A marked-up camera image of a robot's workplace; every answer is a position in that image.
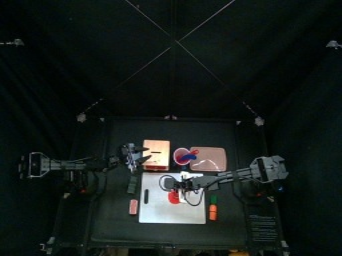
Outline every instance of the black backdrop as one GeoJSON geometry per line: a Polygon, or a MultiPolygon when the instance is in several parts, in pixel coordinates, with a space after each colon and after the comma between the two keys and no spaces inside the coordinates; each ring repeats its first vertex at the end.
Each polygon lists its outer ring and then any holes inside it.
{"type": "MultiPolygon", "coordinates": [[[[134,2],[170,34],[178,21],[176,39],[227,3],[134,2]]],[[[246,101],[266,119],[270,152],[286,158],[291,173],[281,207],[294,255],[342,252],[342,49],[325,48],[341,39],[341,3],[234,4],[184,41],[223,86],[180,46],[122,86],[172,43],[134,16],[127,1],[99,1],[98,9],[91,1],[1,1],[0,42],[25,43],[0,46],[1,255],[37,254],[57,207],[49,181],[17,179],[19,156],[43,151],[68,157],[76,115],[110,93],[92,114],[253,118],[246,101]]]]}

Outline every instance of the black curtain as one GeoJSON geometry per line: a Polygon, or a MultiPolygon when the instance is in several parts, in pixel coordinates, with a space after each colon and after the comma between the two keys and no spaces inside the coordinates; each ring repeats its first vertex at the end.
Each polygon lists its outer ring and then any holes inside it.
{"type": "Polygon", "coordinates": [[[281,201],[291,255],[339,255],[342,52],[331,50],[267,125],[271,152],[290,172],[281,201]]]}
{"type": "Polygon", "coordinates": [[[51,180],[20,180],[17,162],[32,151],[68,158],[76,117],[20,48],[0,48],[0,255],[40,255],[53,227],[51,180]]]}

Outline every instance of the blue object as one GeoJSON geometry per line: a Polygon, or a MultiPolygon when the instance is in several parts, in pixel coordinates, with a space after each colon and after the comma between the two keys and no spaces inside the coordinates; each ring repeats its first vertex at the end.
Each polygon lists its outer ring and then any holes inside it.
{"type": "Polygon", "coordinates": [[[183,156],[180,157],[179,161],[183,162],[183,161],[187,161],[187,160],[196,160],[196,158],[198,158],[198,157],[196,157],[195,155],[187,154],[187,155],[183,155],[183,156]]]}

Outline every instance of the black tabletop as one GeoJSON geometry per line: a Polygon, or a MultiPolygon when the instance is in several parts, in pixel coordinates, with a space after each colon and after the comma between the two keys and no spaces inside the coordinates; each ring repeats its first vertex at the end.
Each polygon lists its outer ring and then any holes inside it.
{"type": "MultiPolygon", "coordinates": [[[[251,122],[111,118],[80,126],[73,155],[80,157],[96,153],[108,156],[116,153],[122,144],[143,145],[144,139],[168,140],[171,153],[178,147],[224,148],[227,171],[248,167],[253,159],[266,153],[262,132],[251,122]]],[[[172,159],[170,167],[170,172],[180,171],[172,159]]],[[[140,199],[140,184],[134,195],[127,193],[130,176],[126,166],[108,172],[106,192],[92,216],[91,242],[215,248],[246,245],[246,214],[243,204],[232,193],[232,183],[222,184],[219,190],[206,192],[206,210],[210,196],[215,194],[218,197],[216,221],[210,221],[207,214],[206,224],[147,224],[139,223],[139,212],[136,216],[128,214],[130,200],[140,199]]]]}

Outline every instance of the red object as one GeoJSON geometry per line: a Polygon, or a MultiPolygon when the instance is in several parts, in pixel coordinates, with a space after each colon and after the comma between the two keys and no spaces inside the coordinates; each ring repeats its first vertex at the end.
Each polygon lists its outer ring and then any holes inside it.
{"type": "Polygon", "coordinates": [[[138,200],[132,199],[130,202],[130,214],[136,215],[138,213],[138,200]]]}
{"type": "Polygon", "coordinates": [[[168,201],[171,204],[179,204],[179,195],[176,190],[168,192],[168,201]]]}

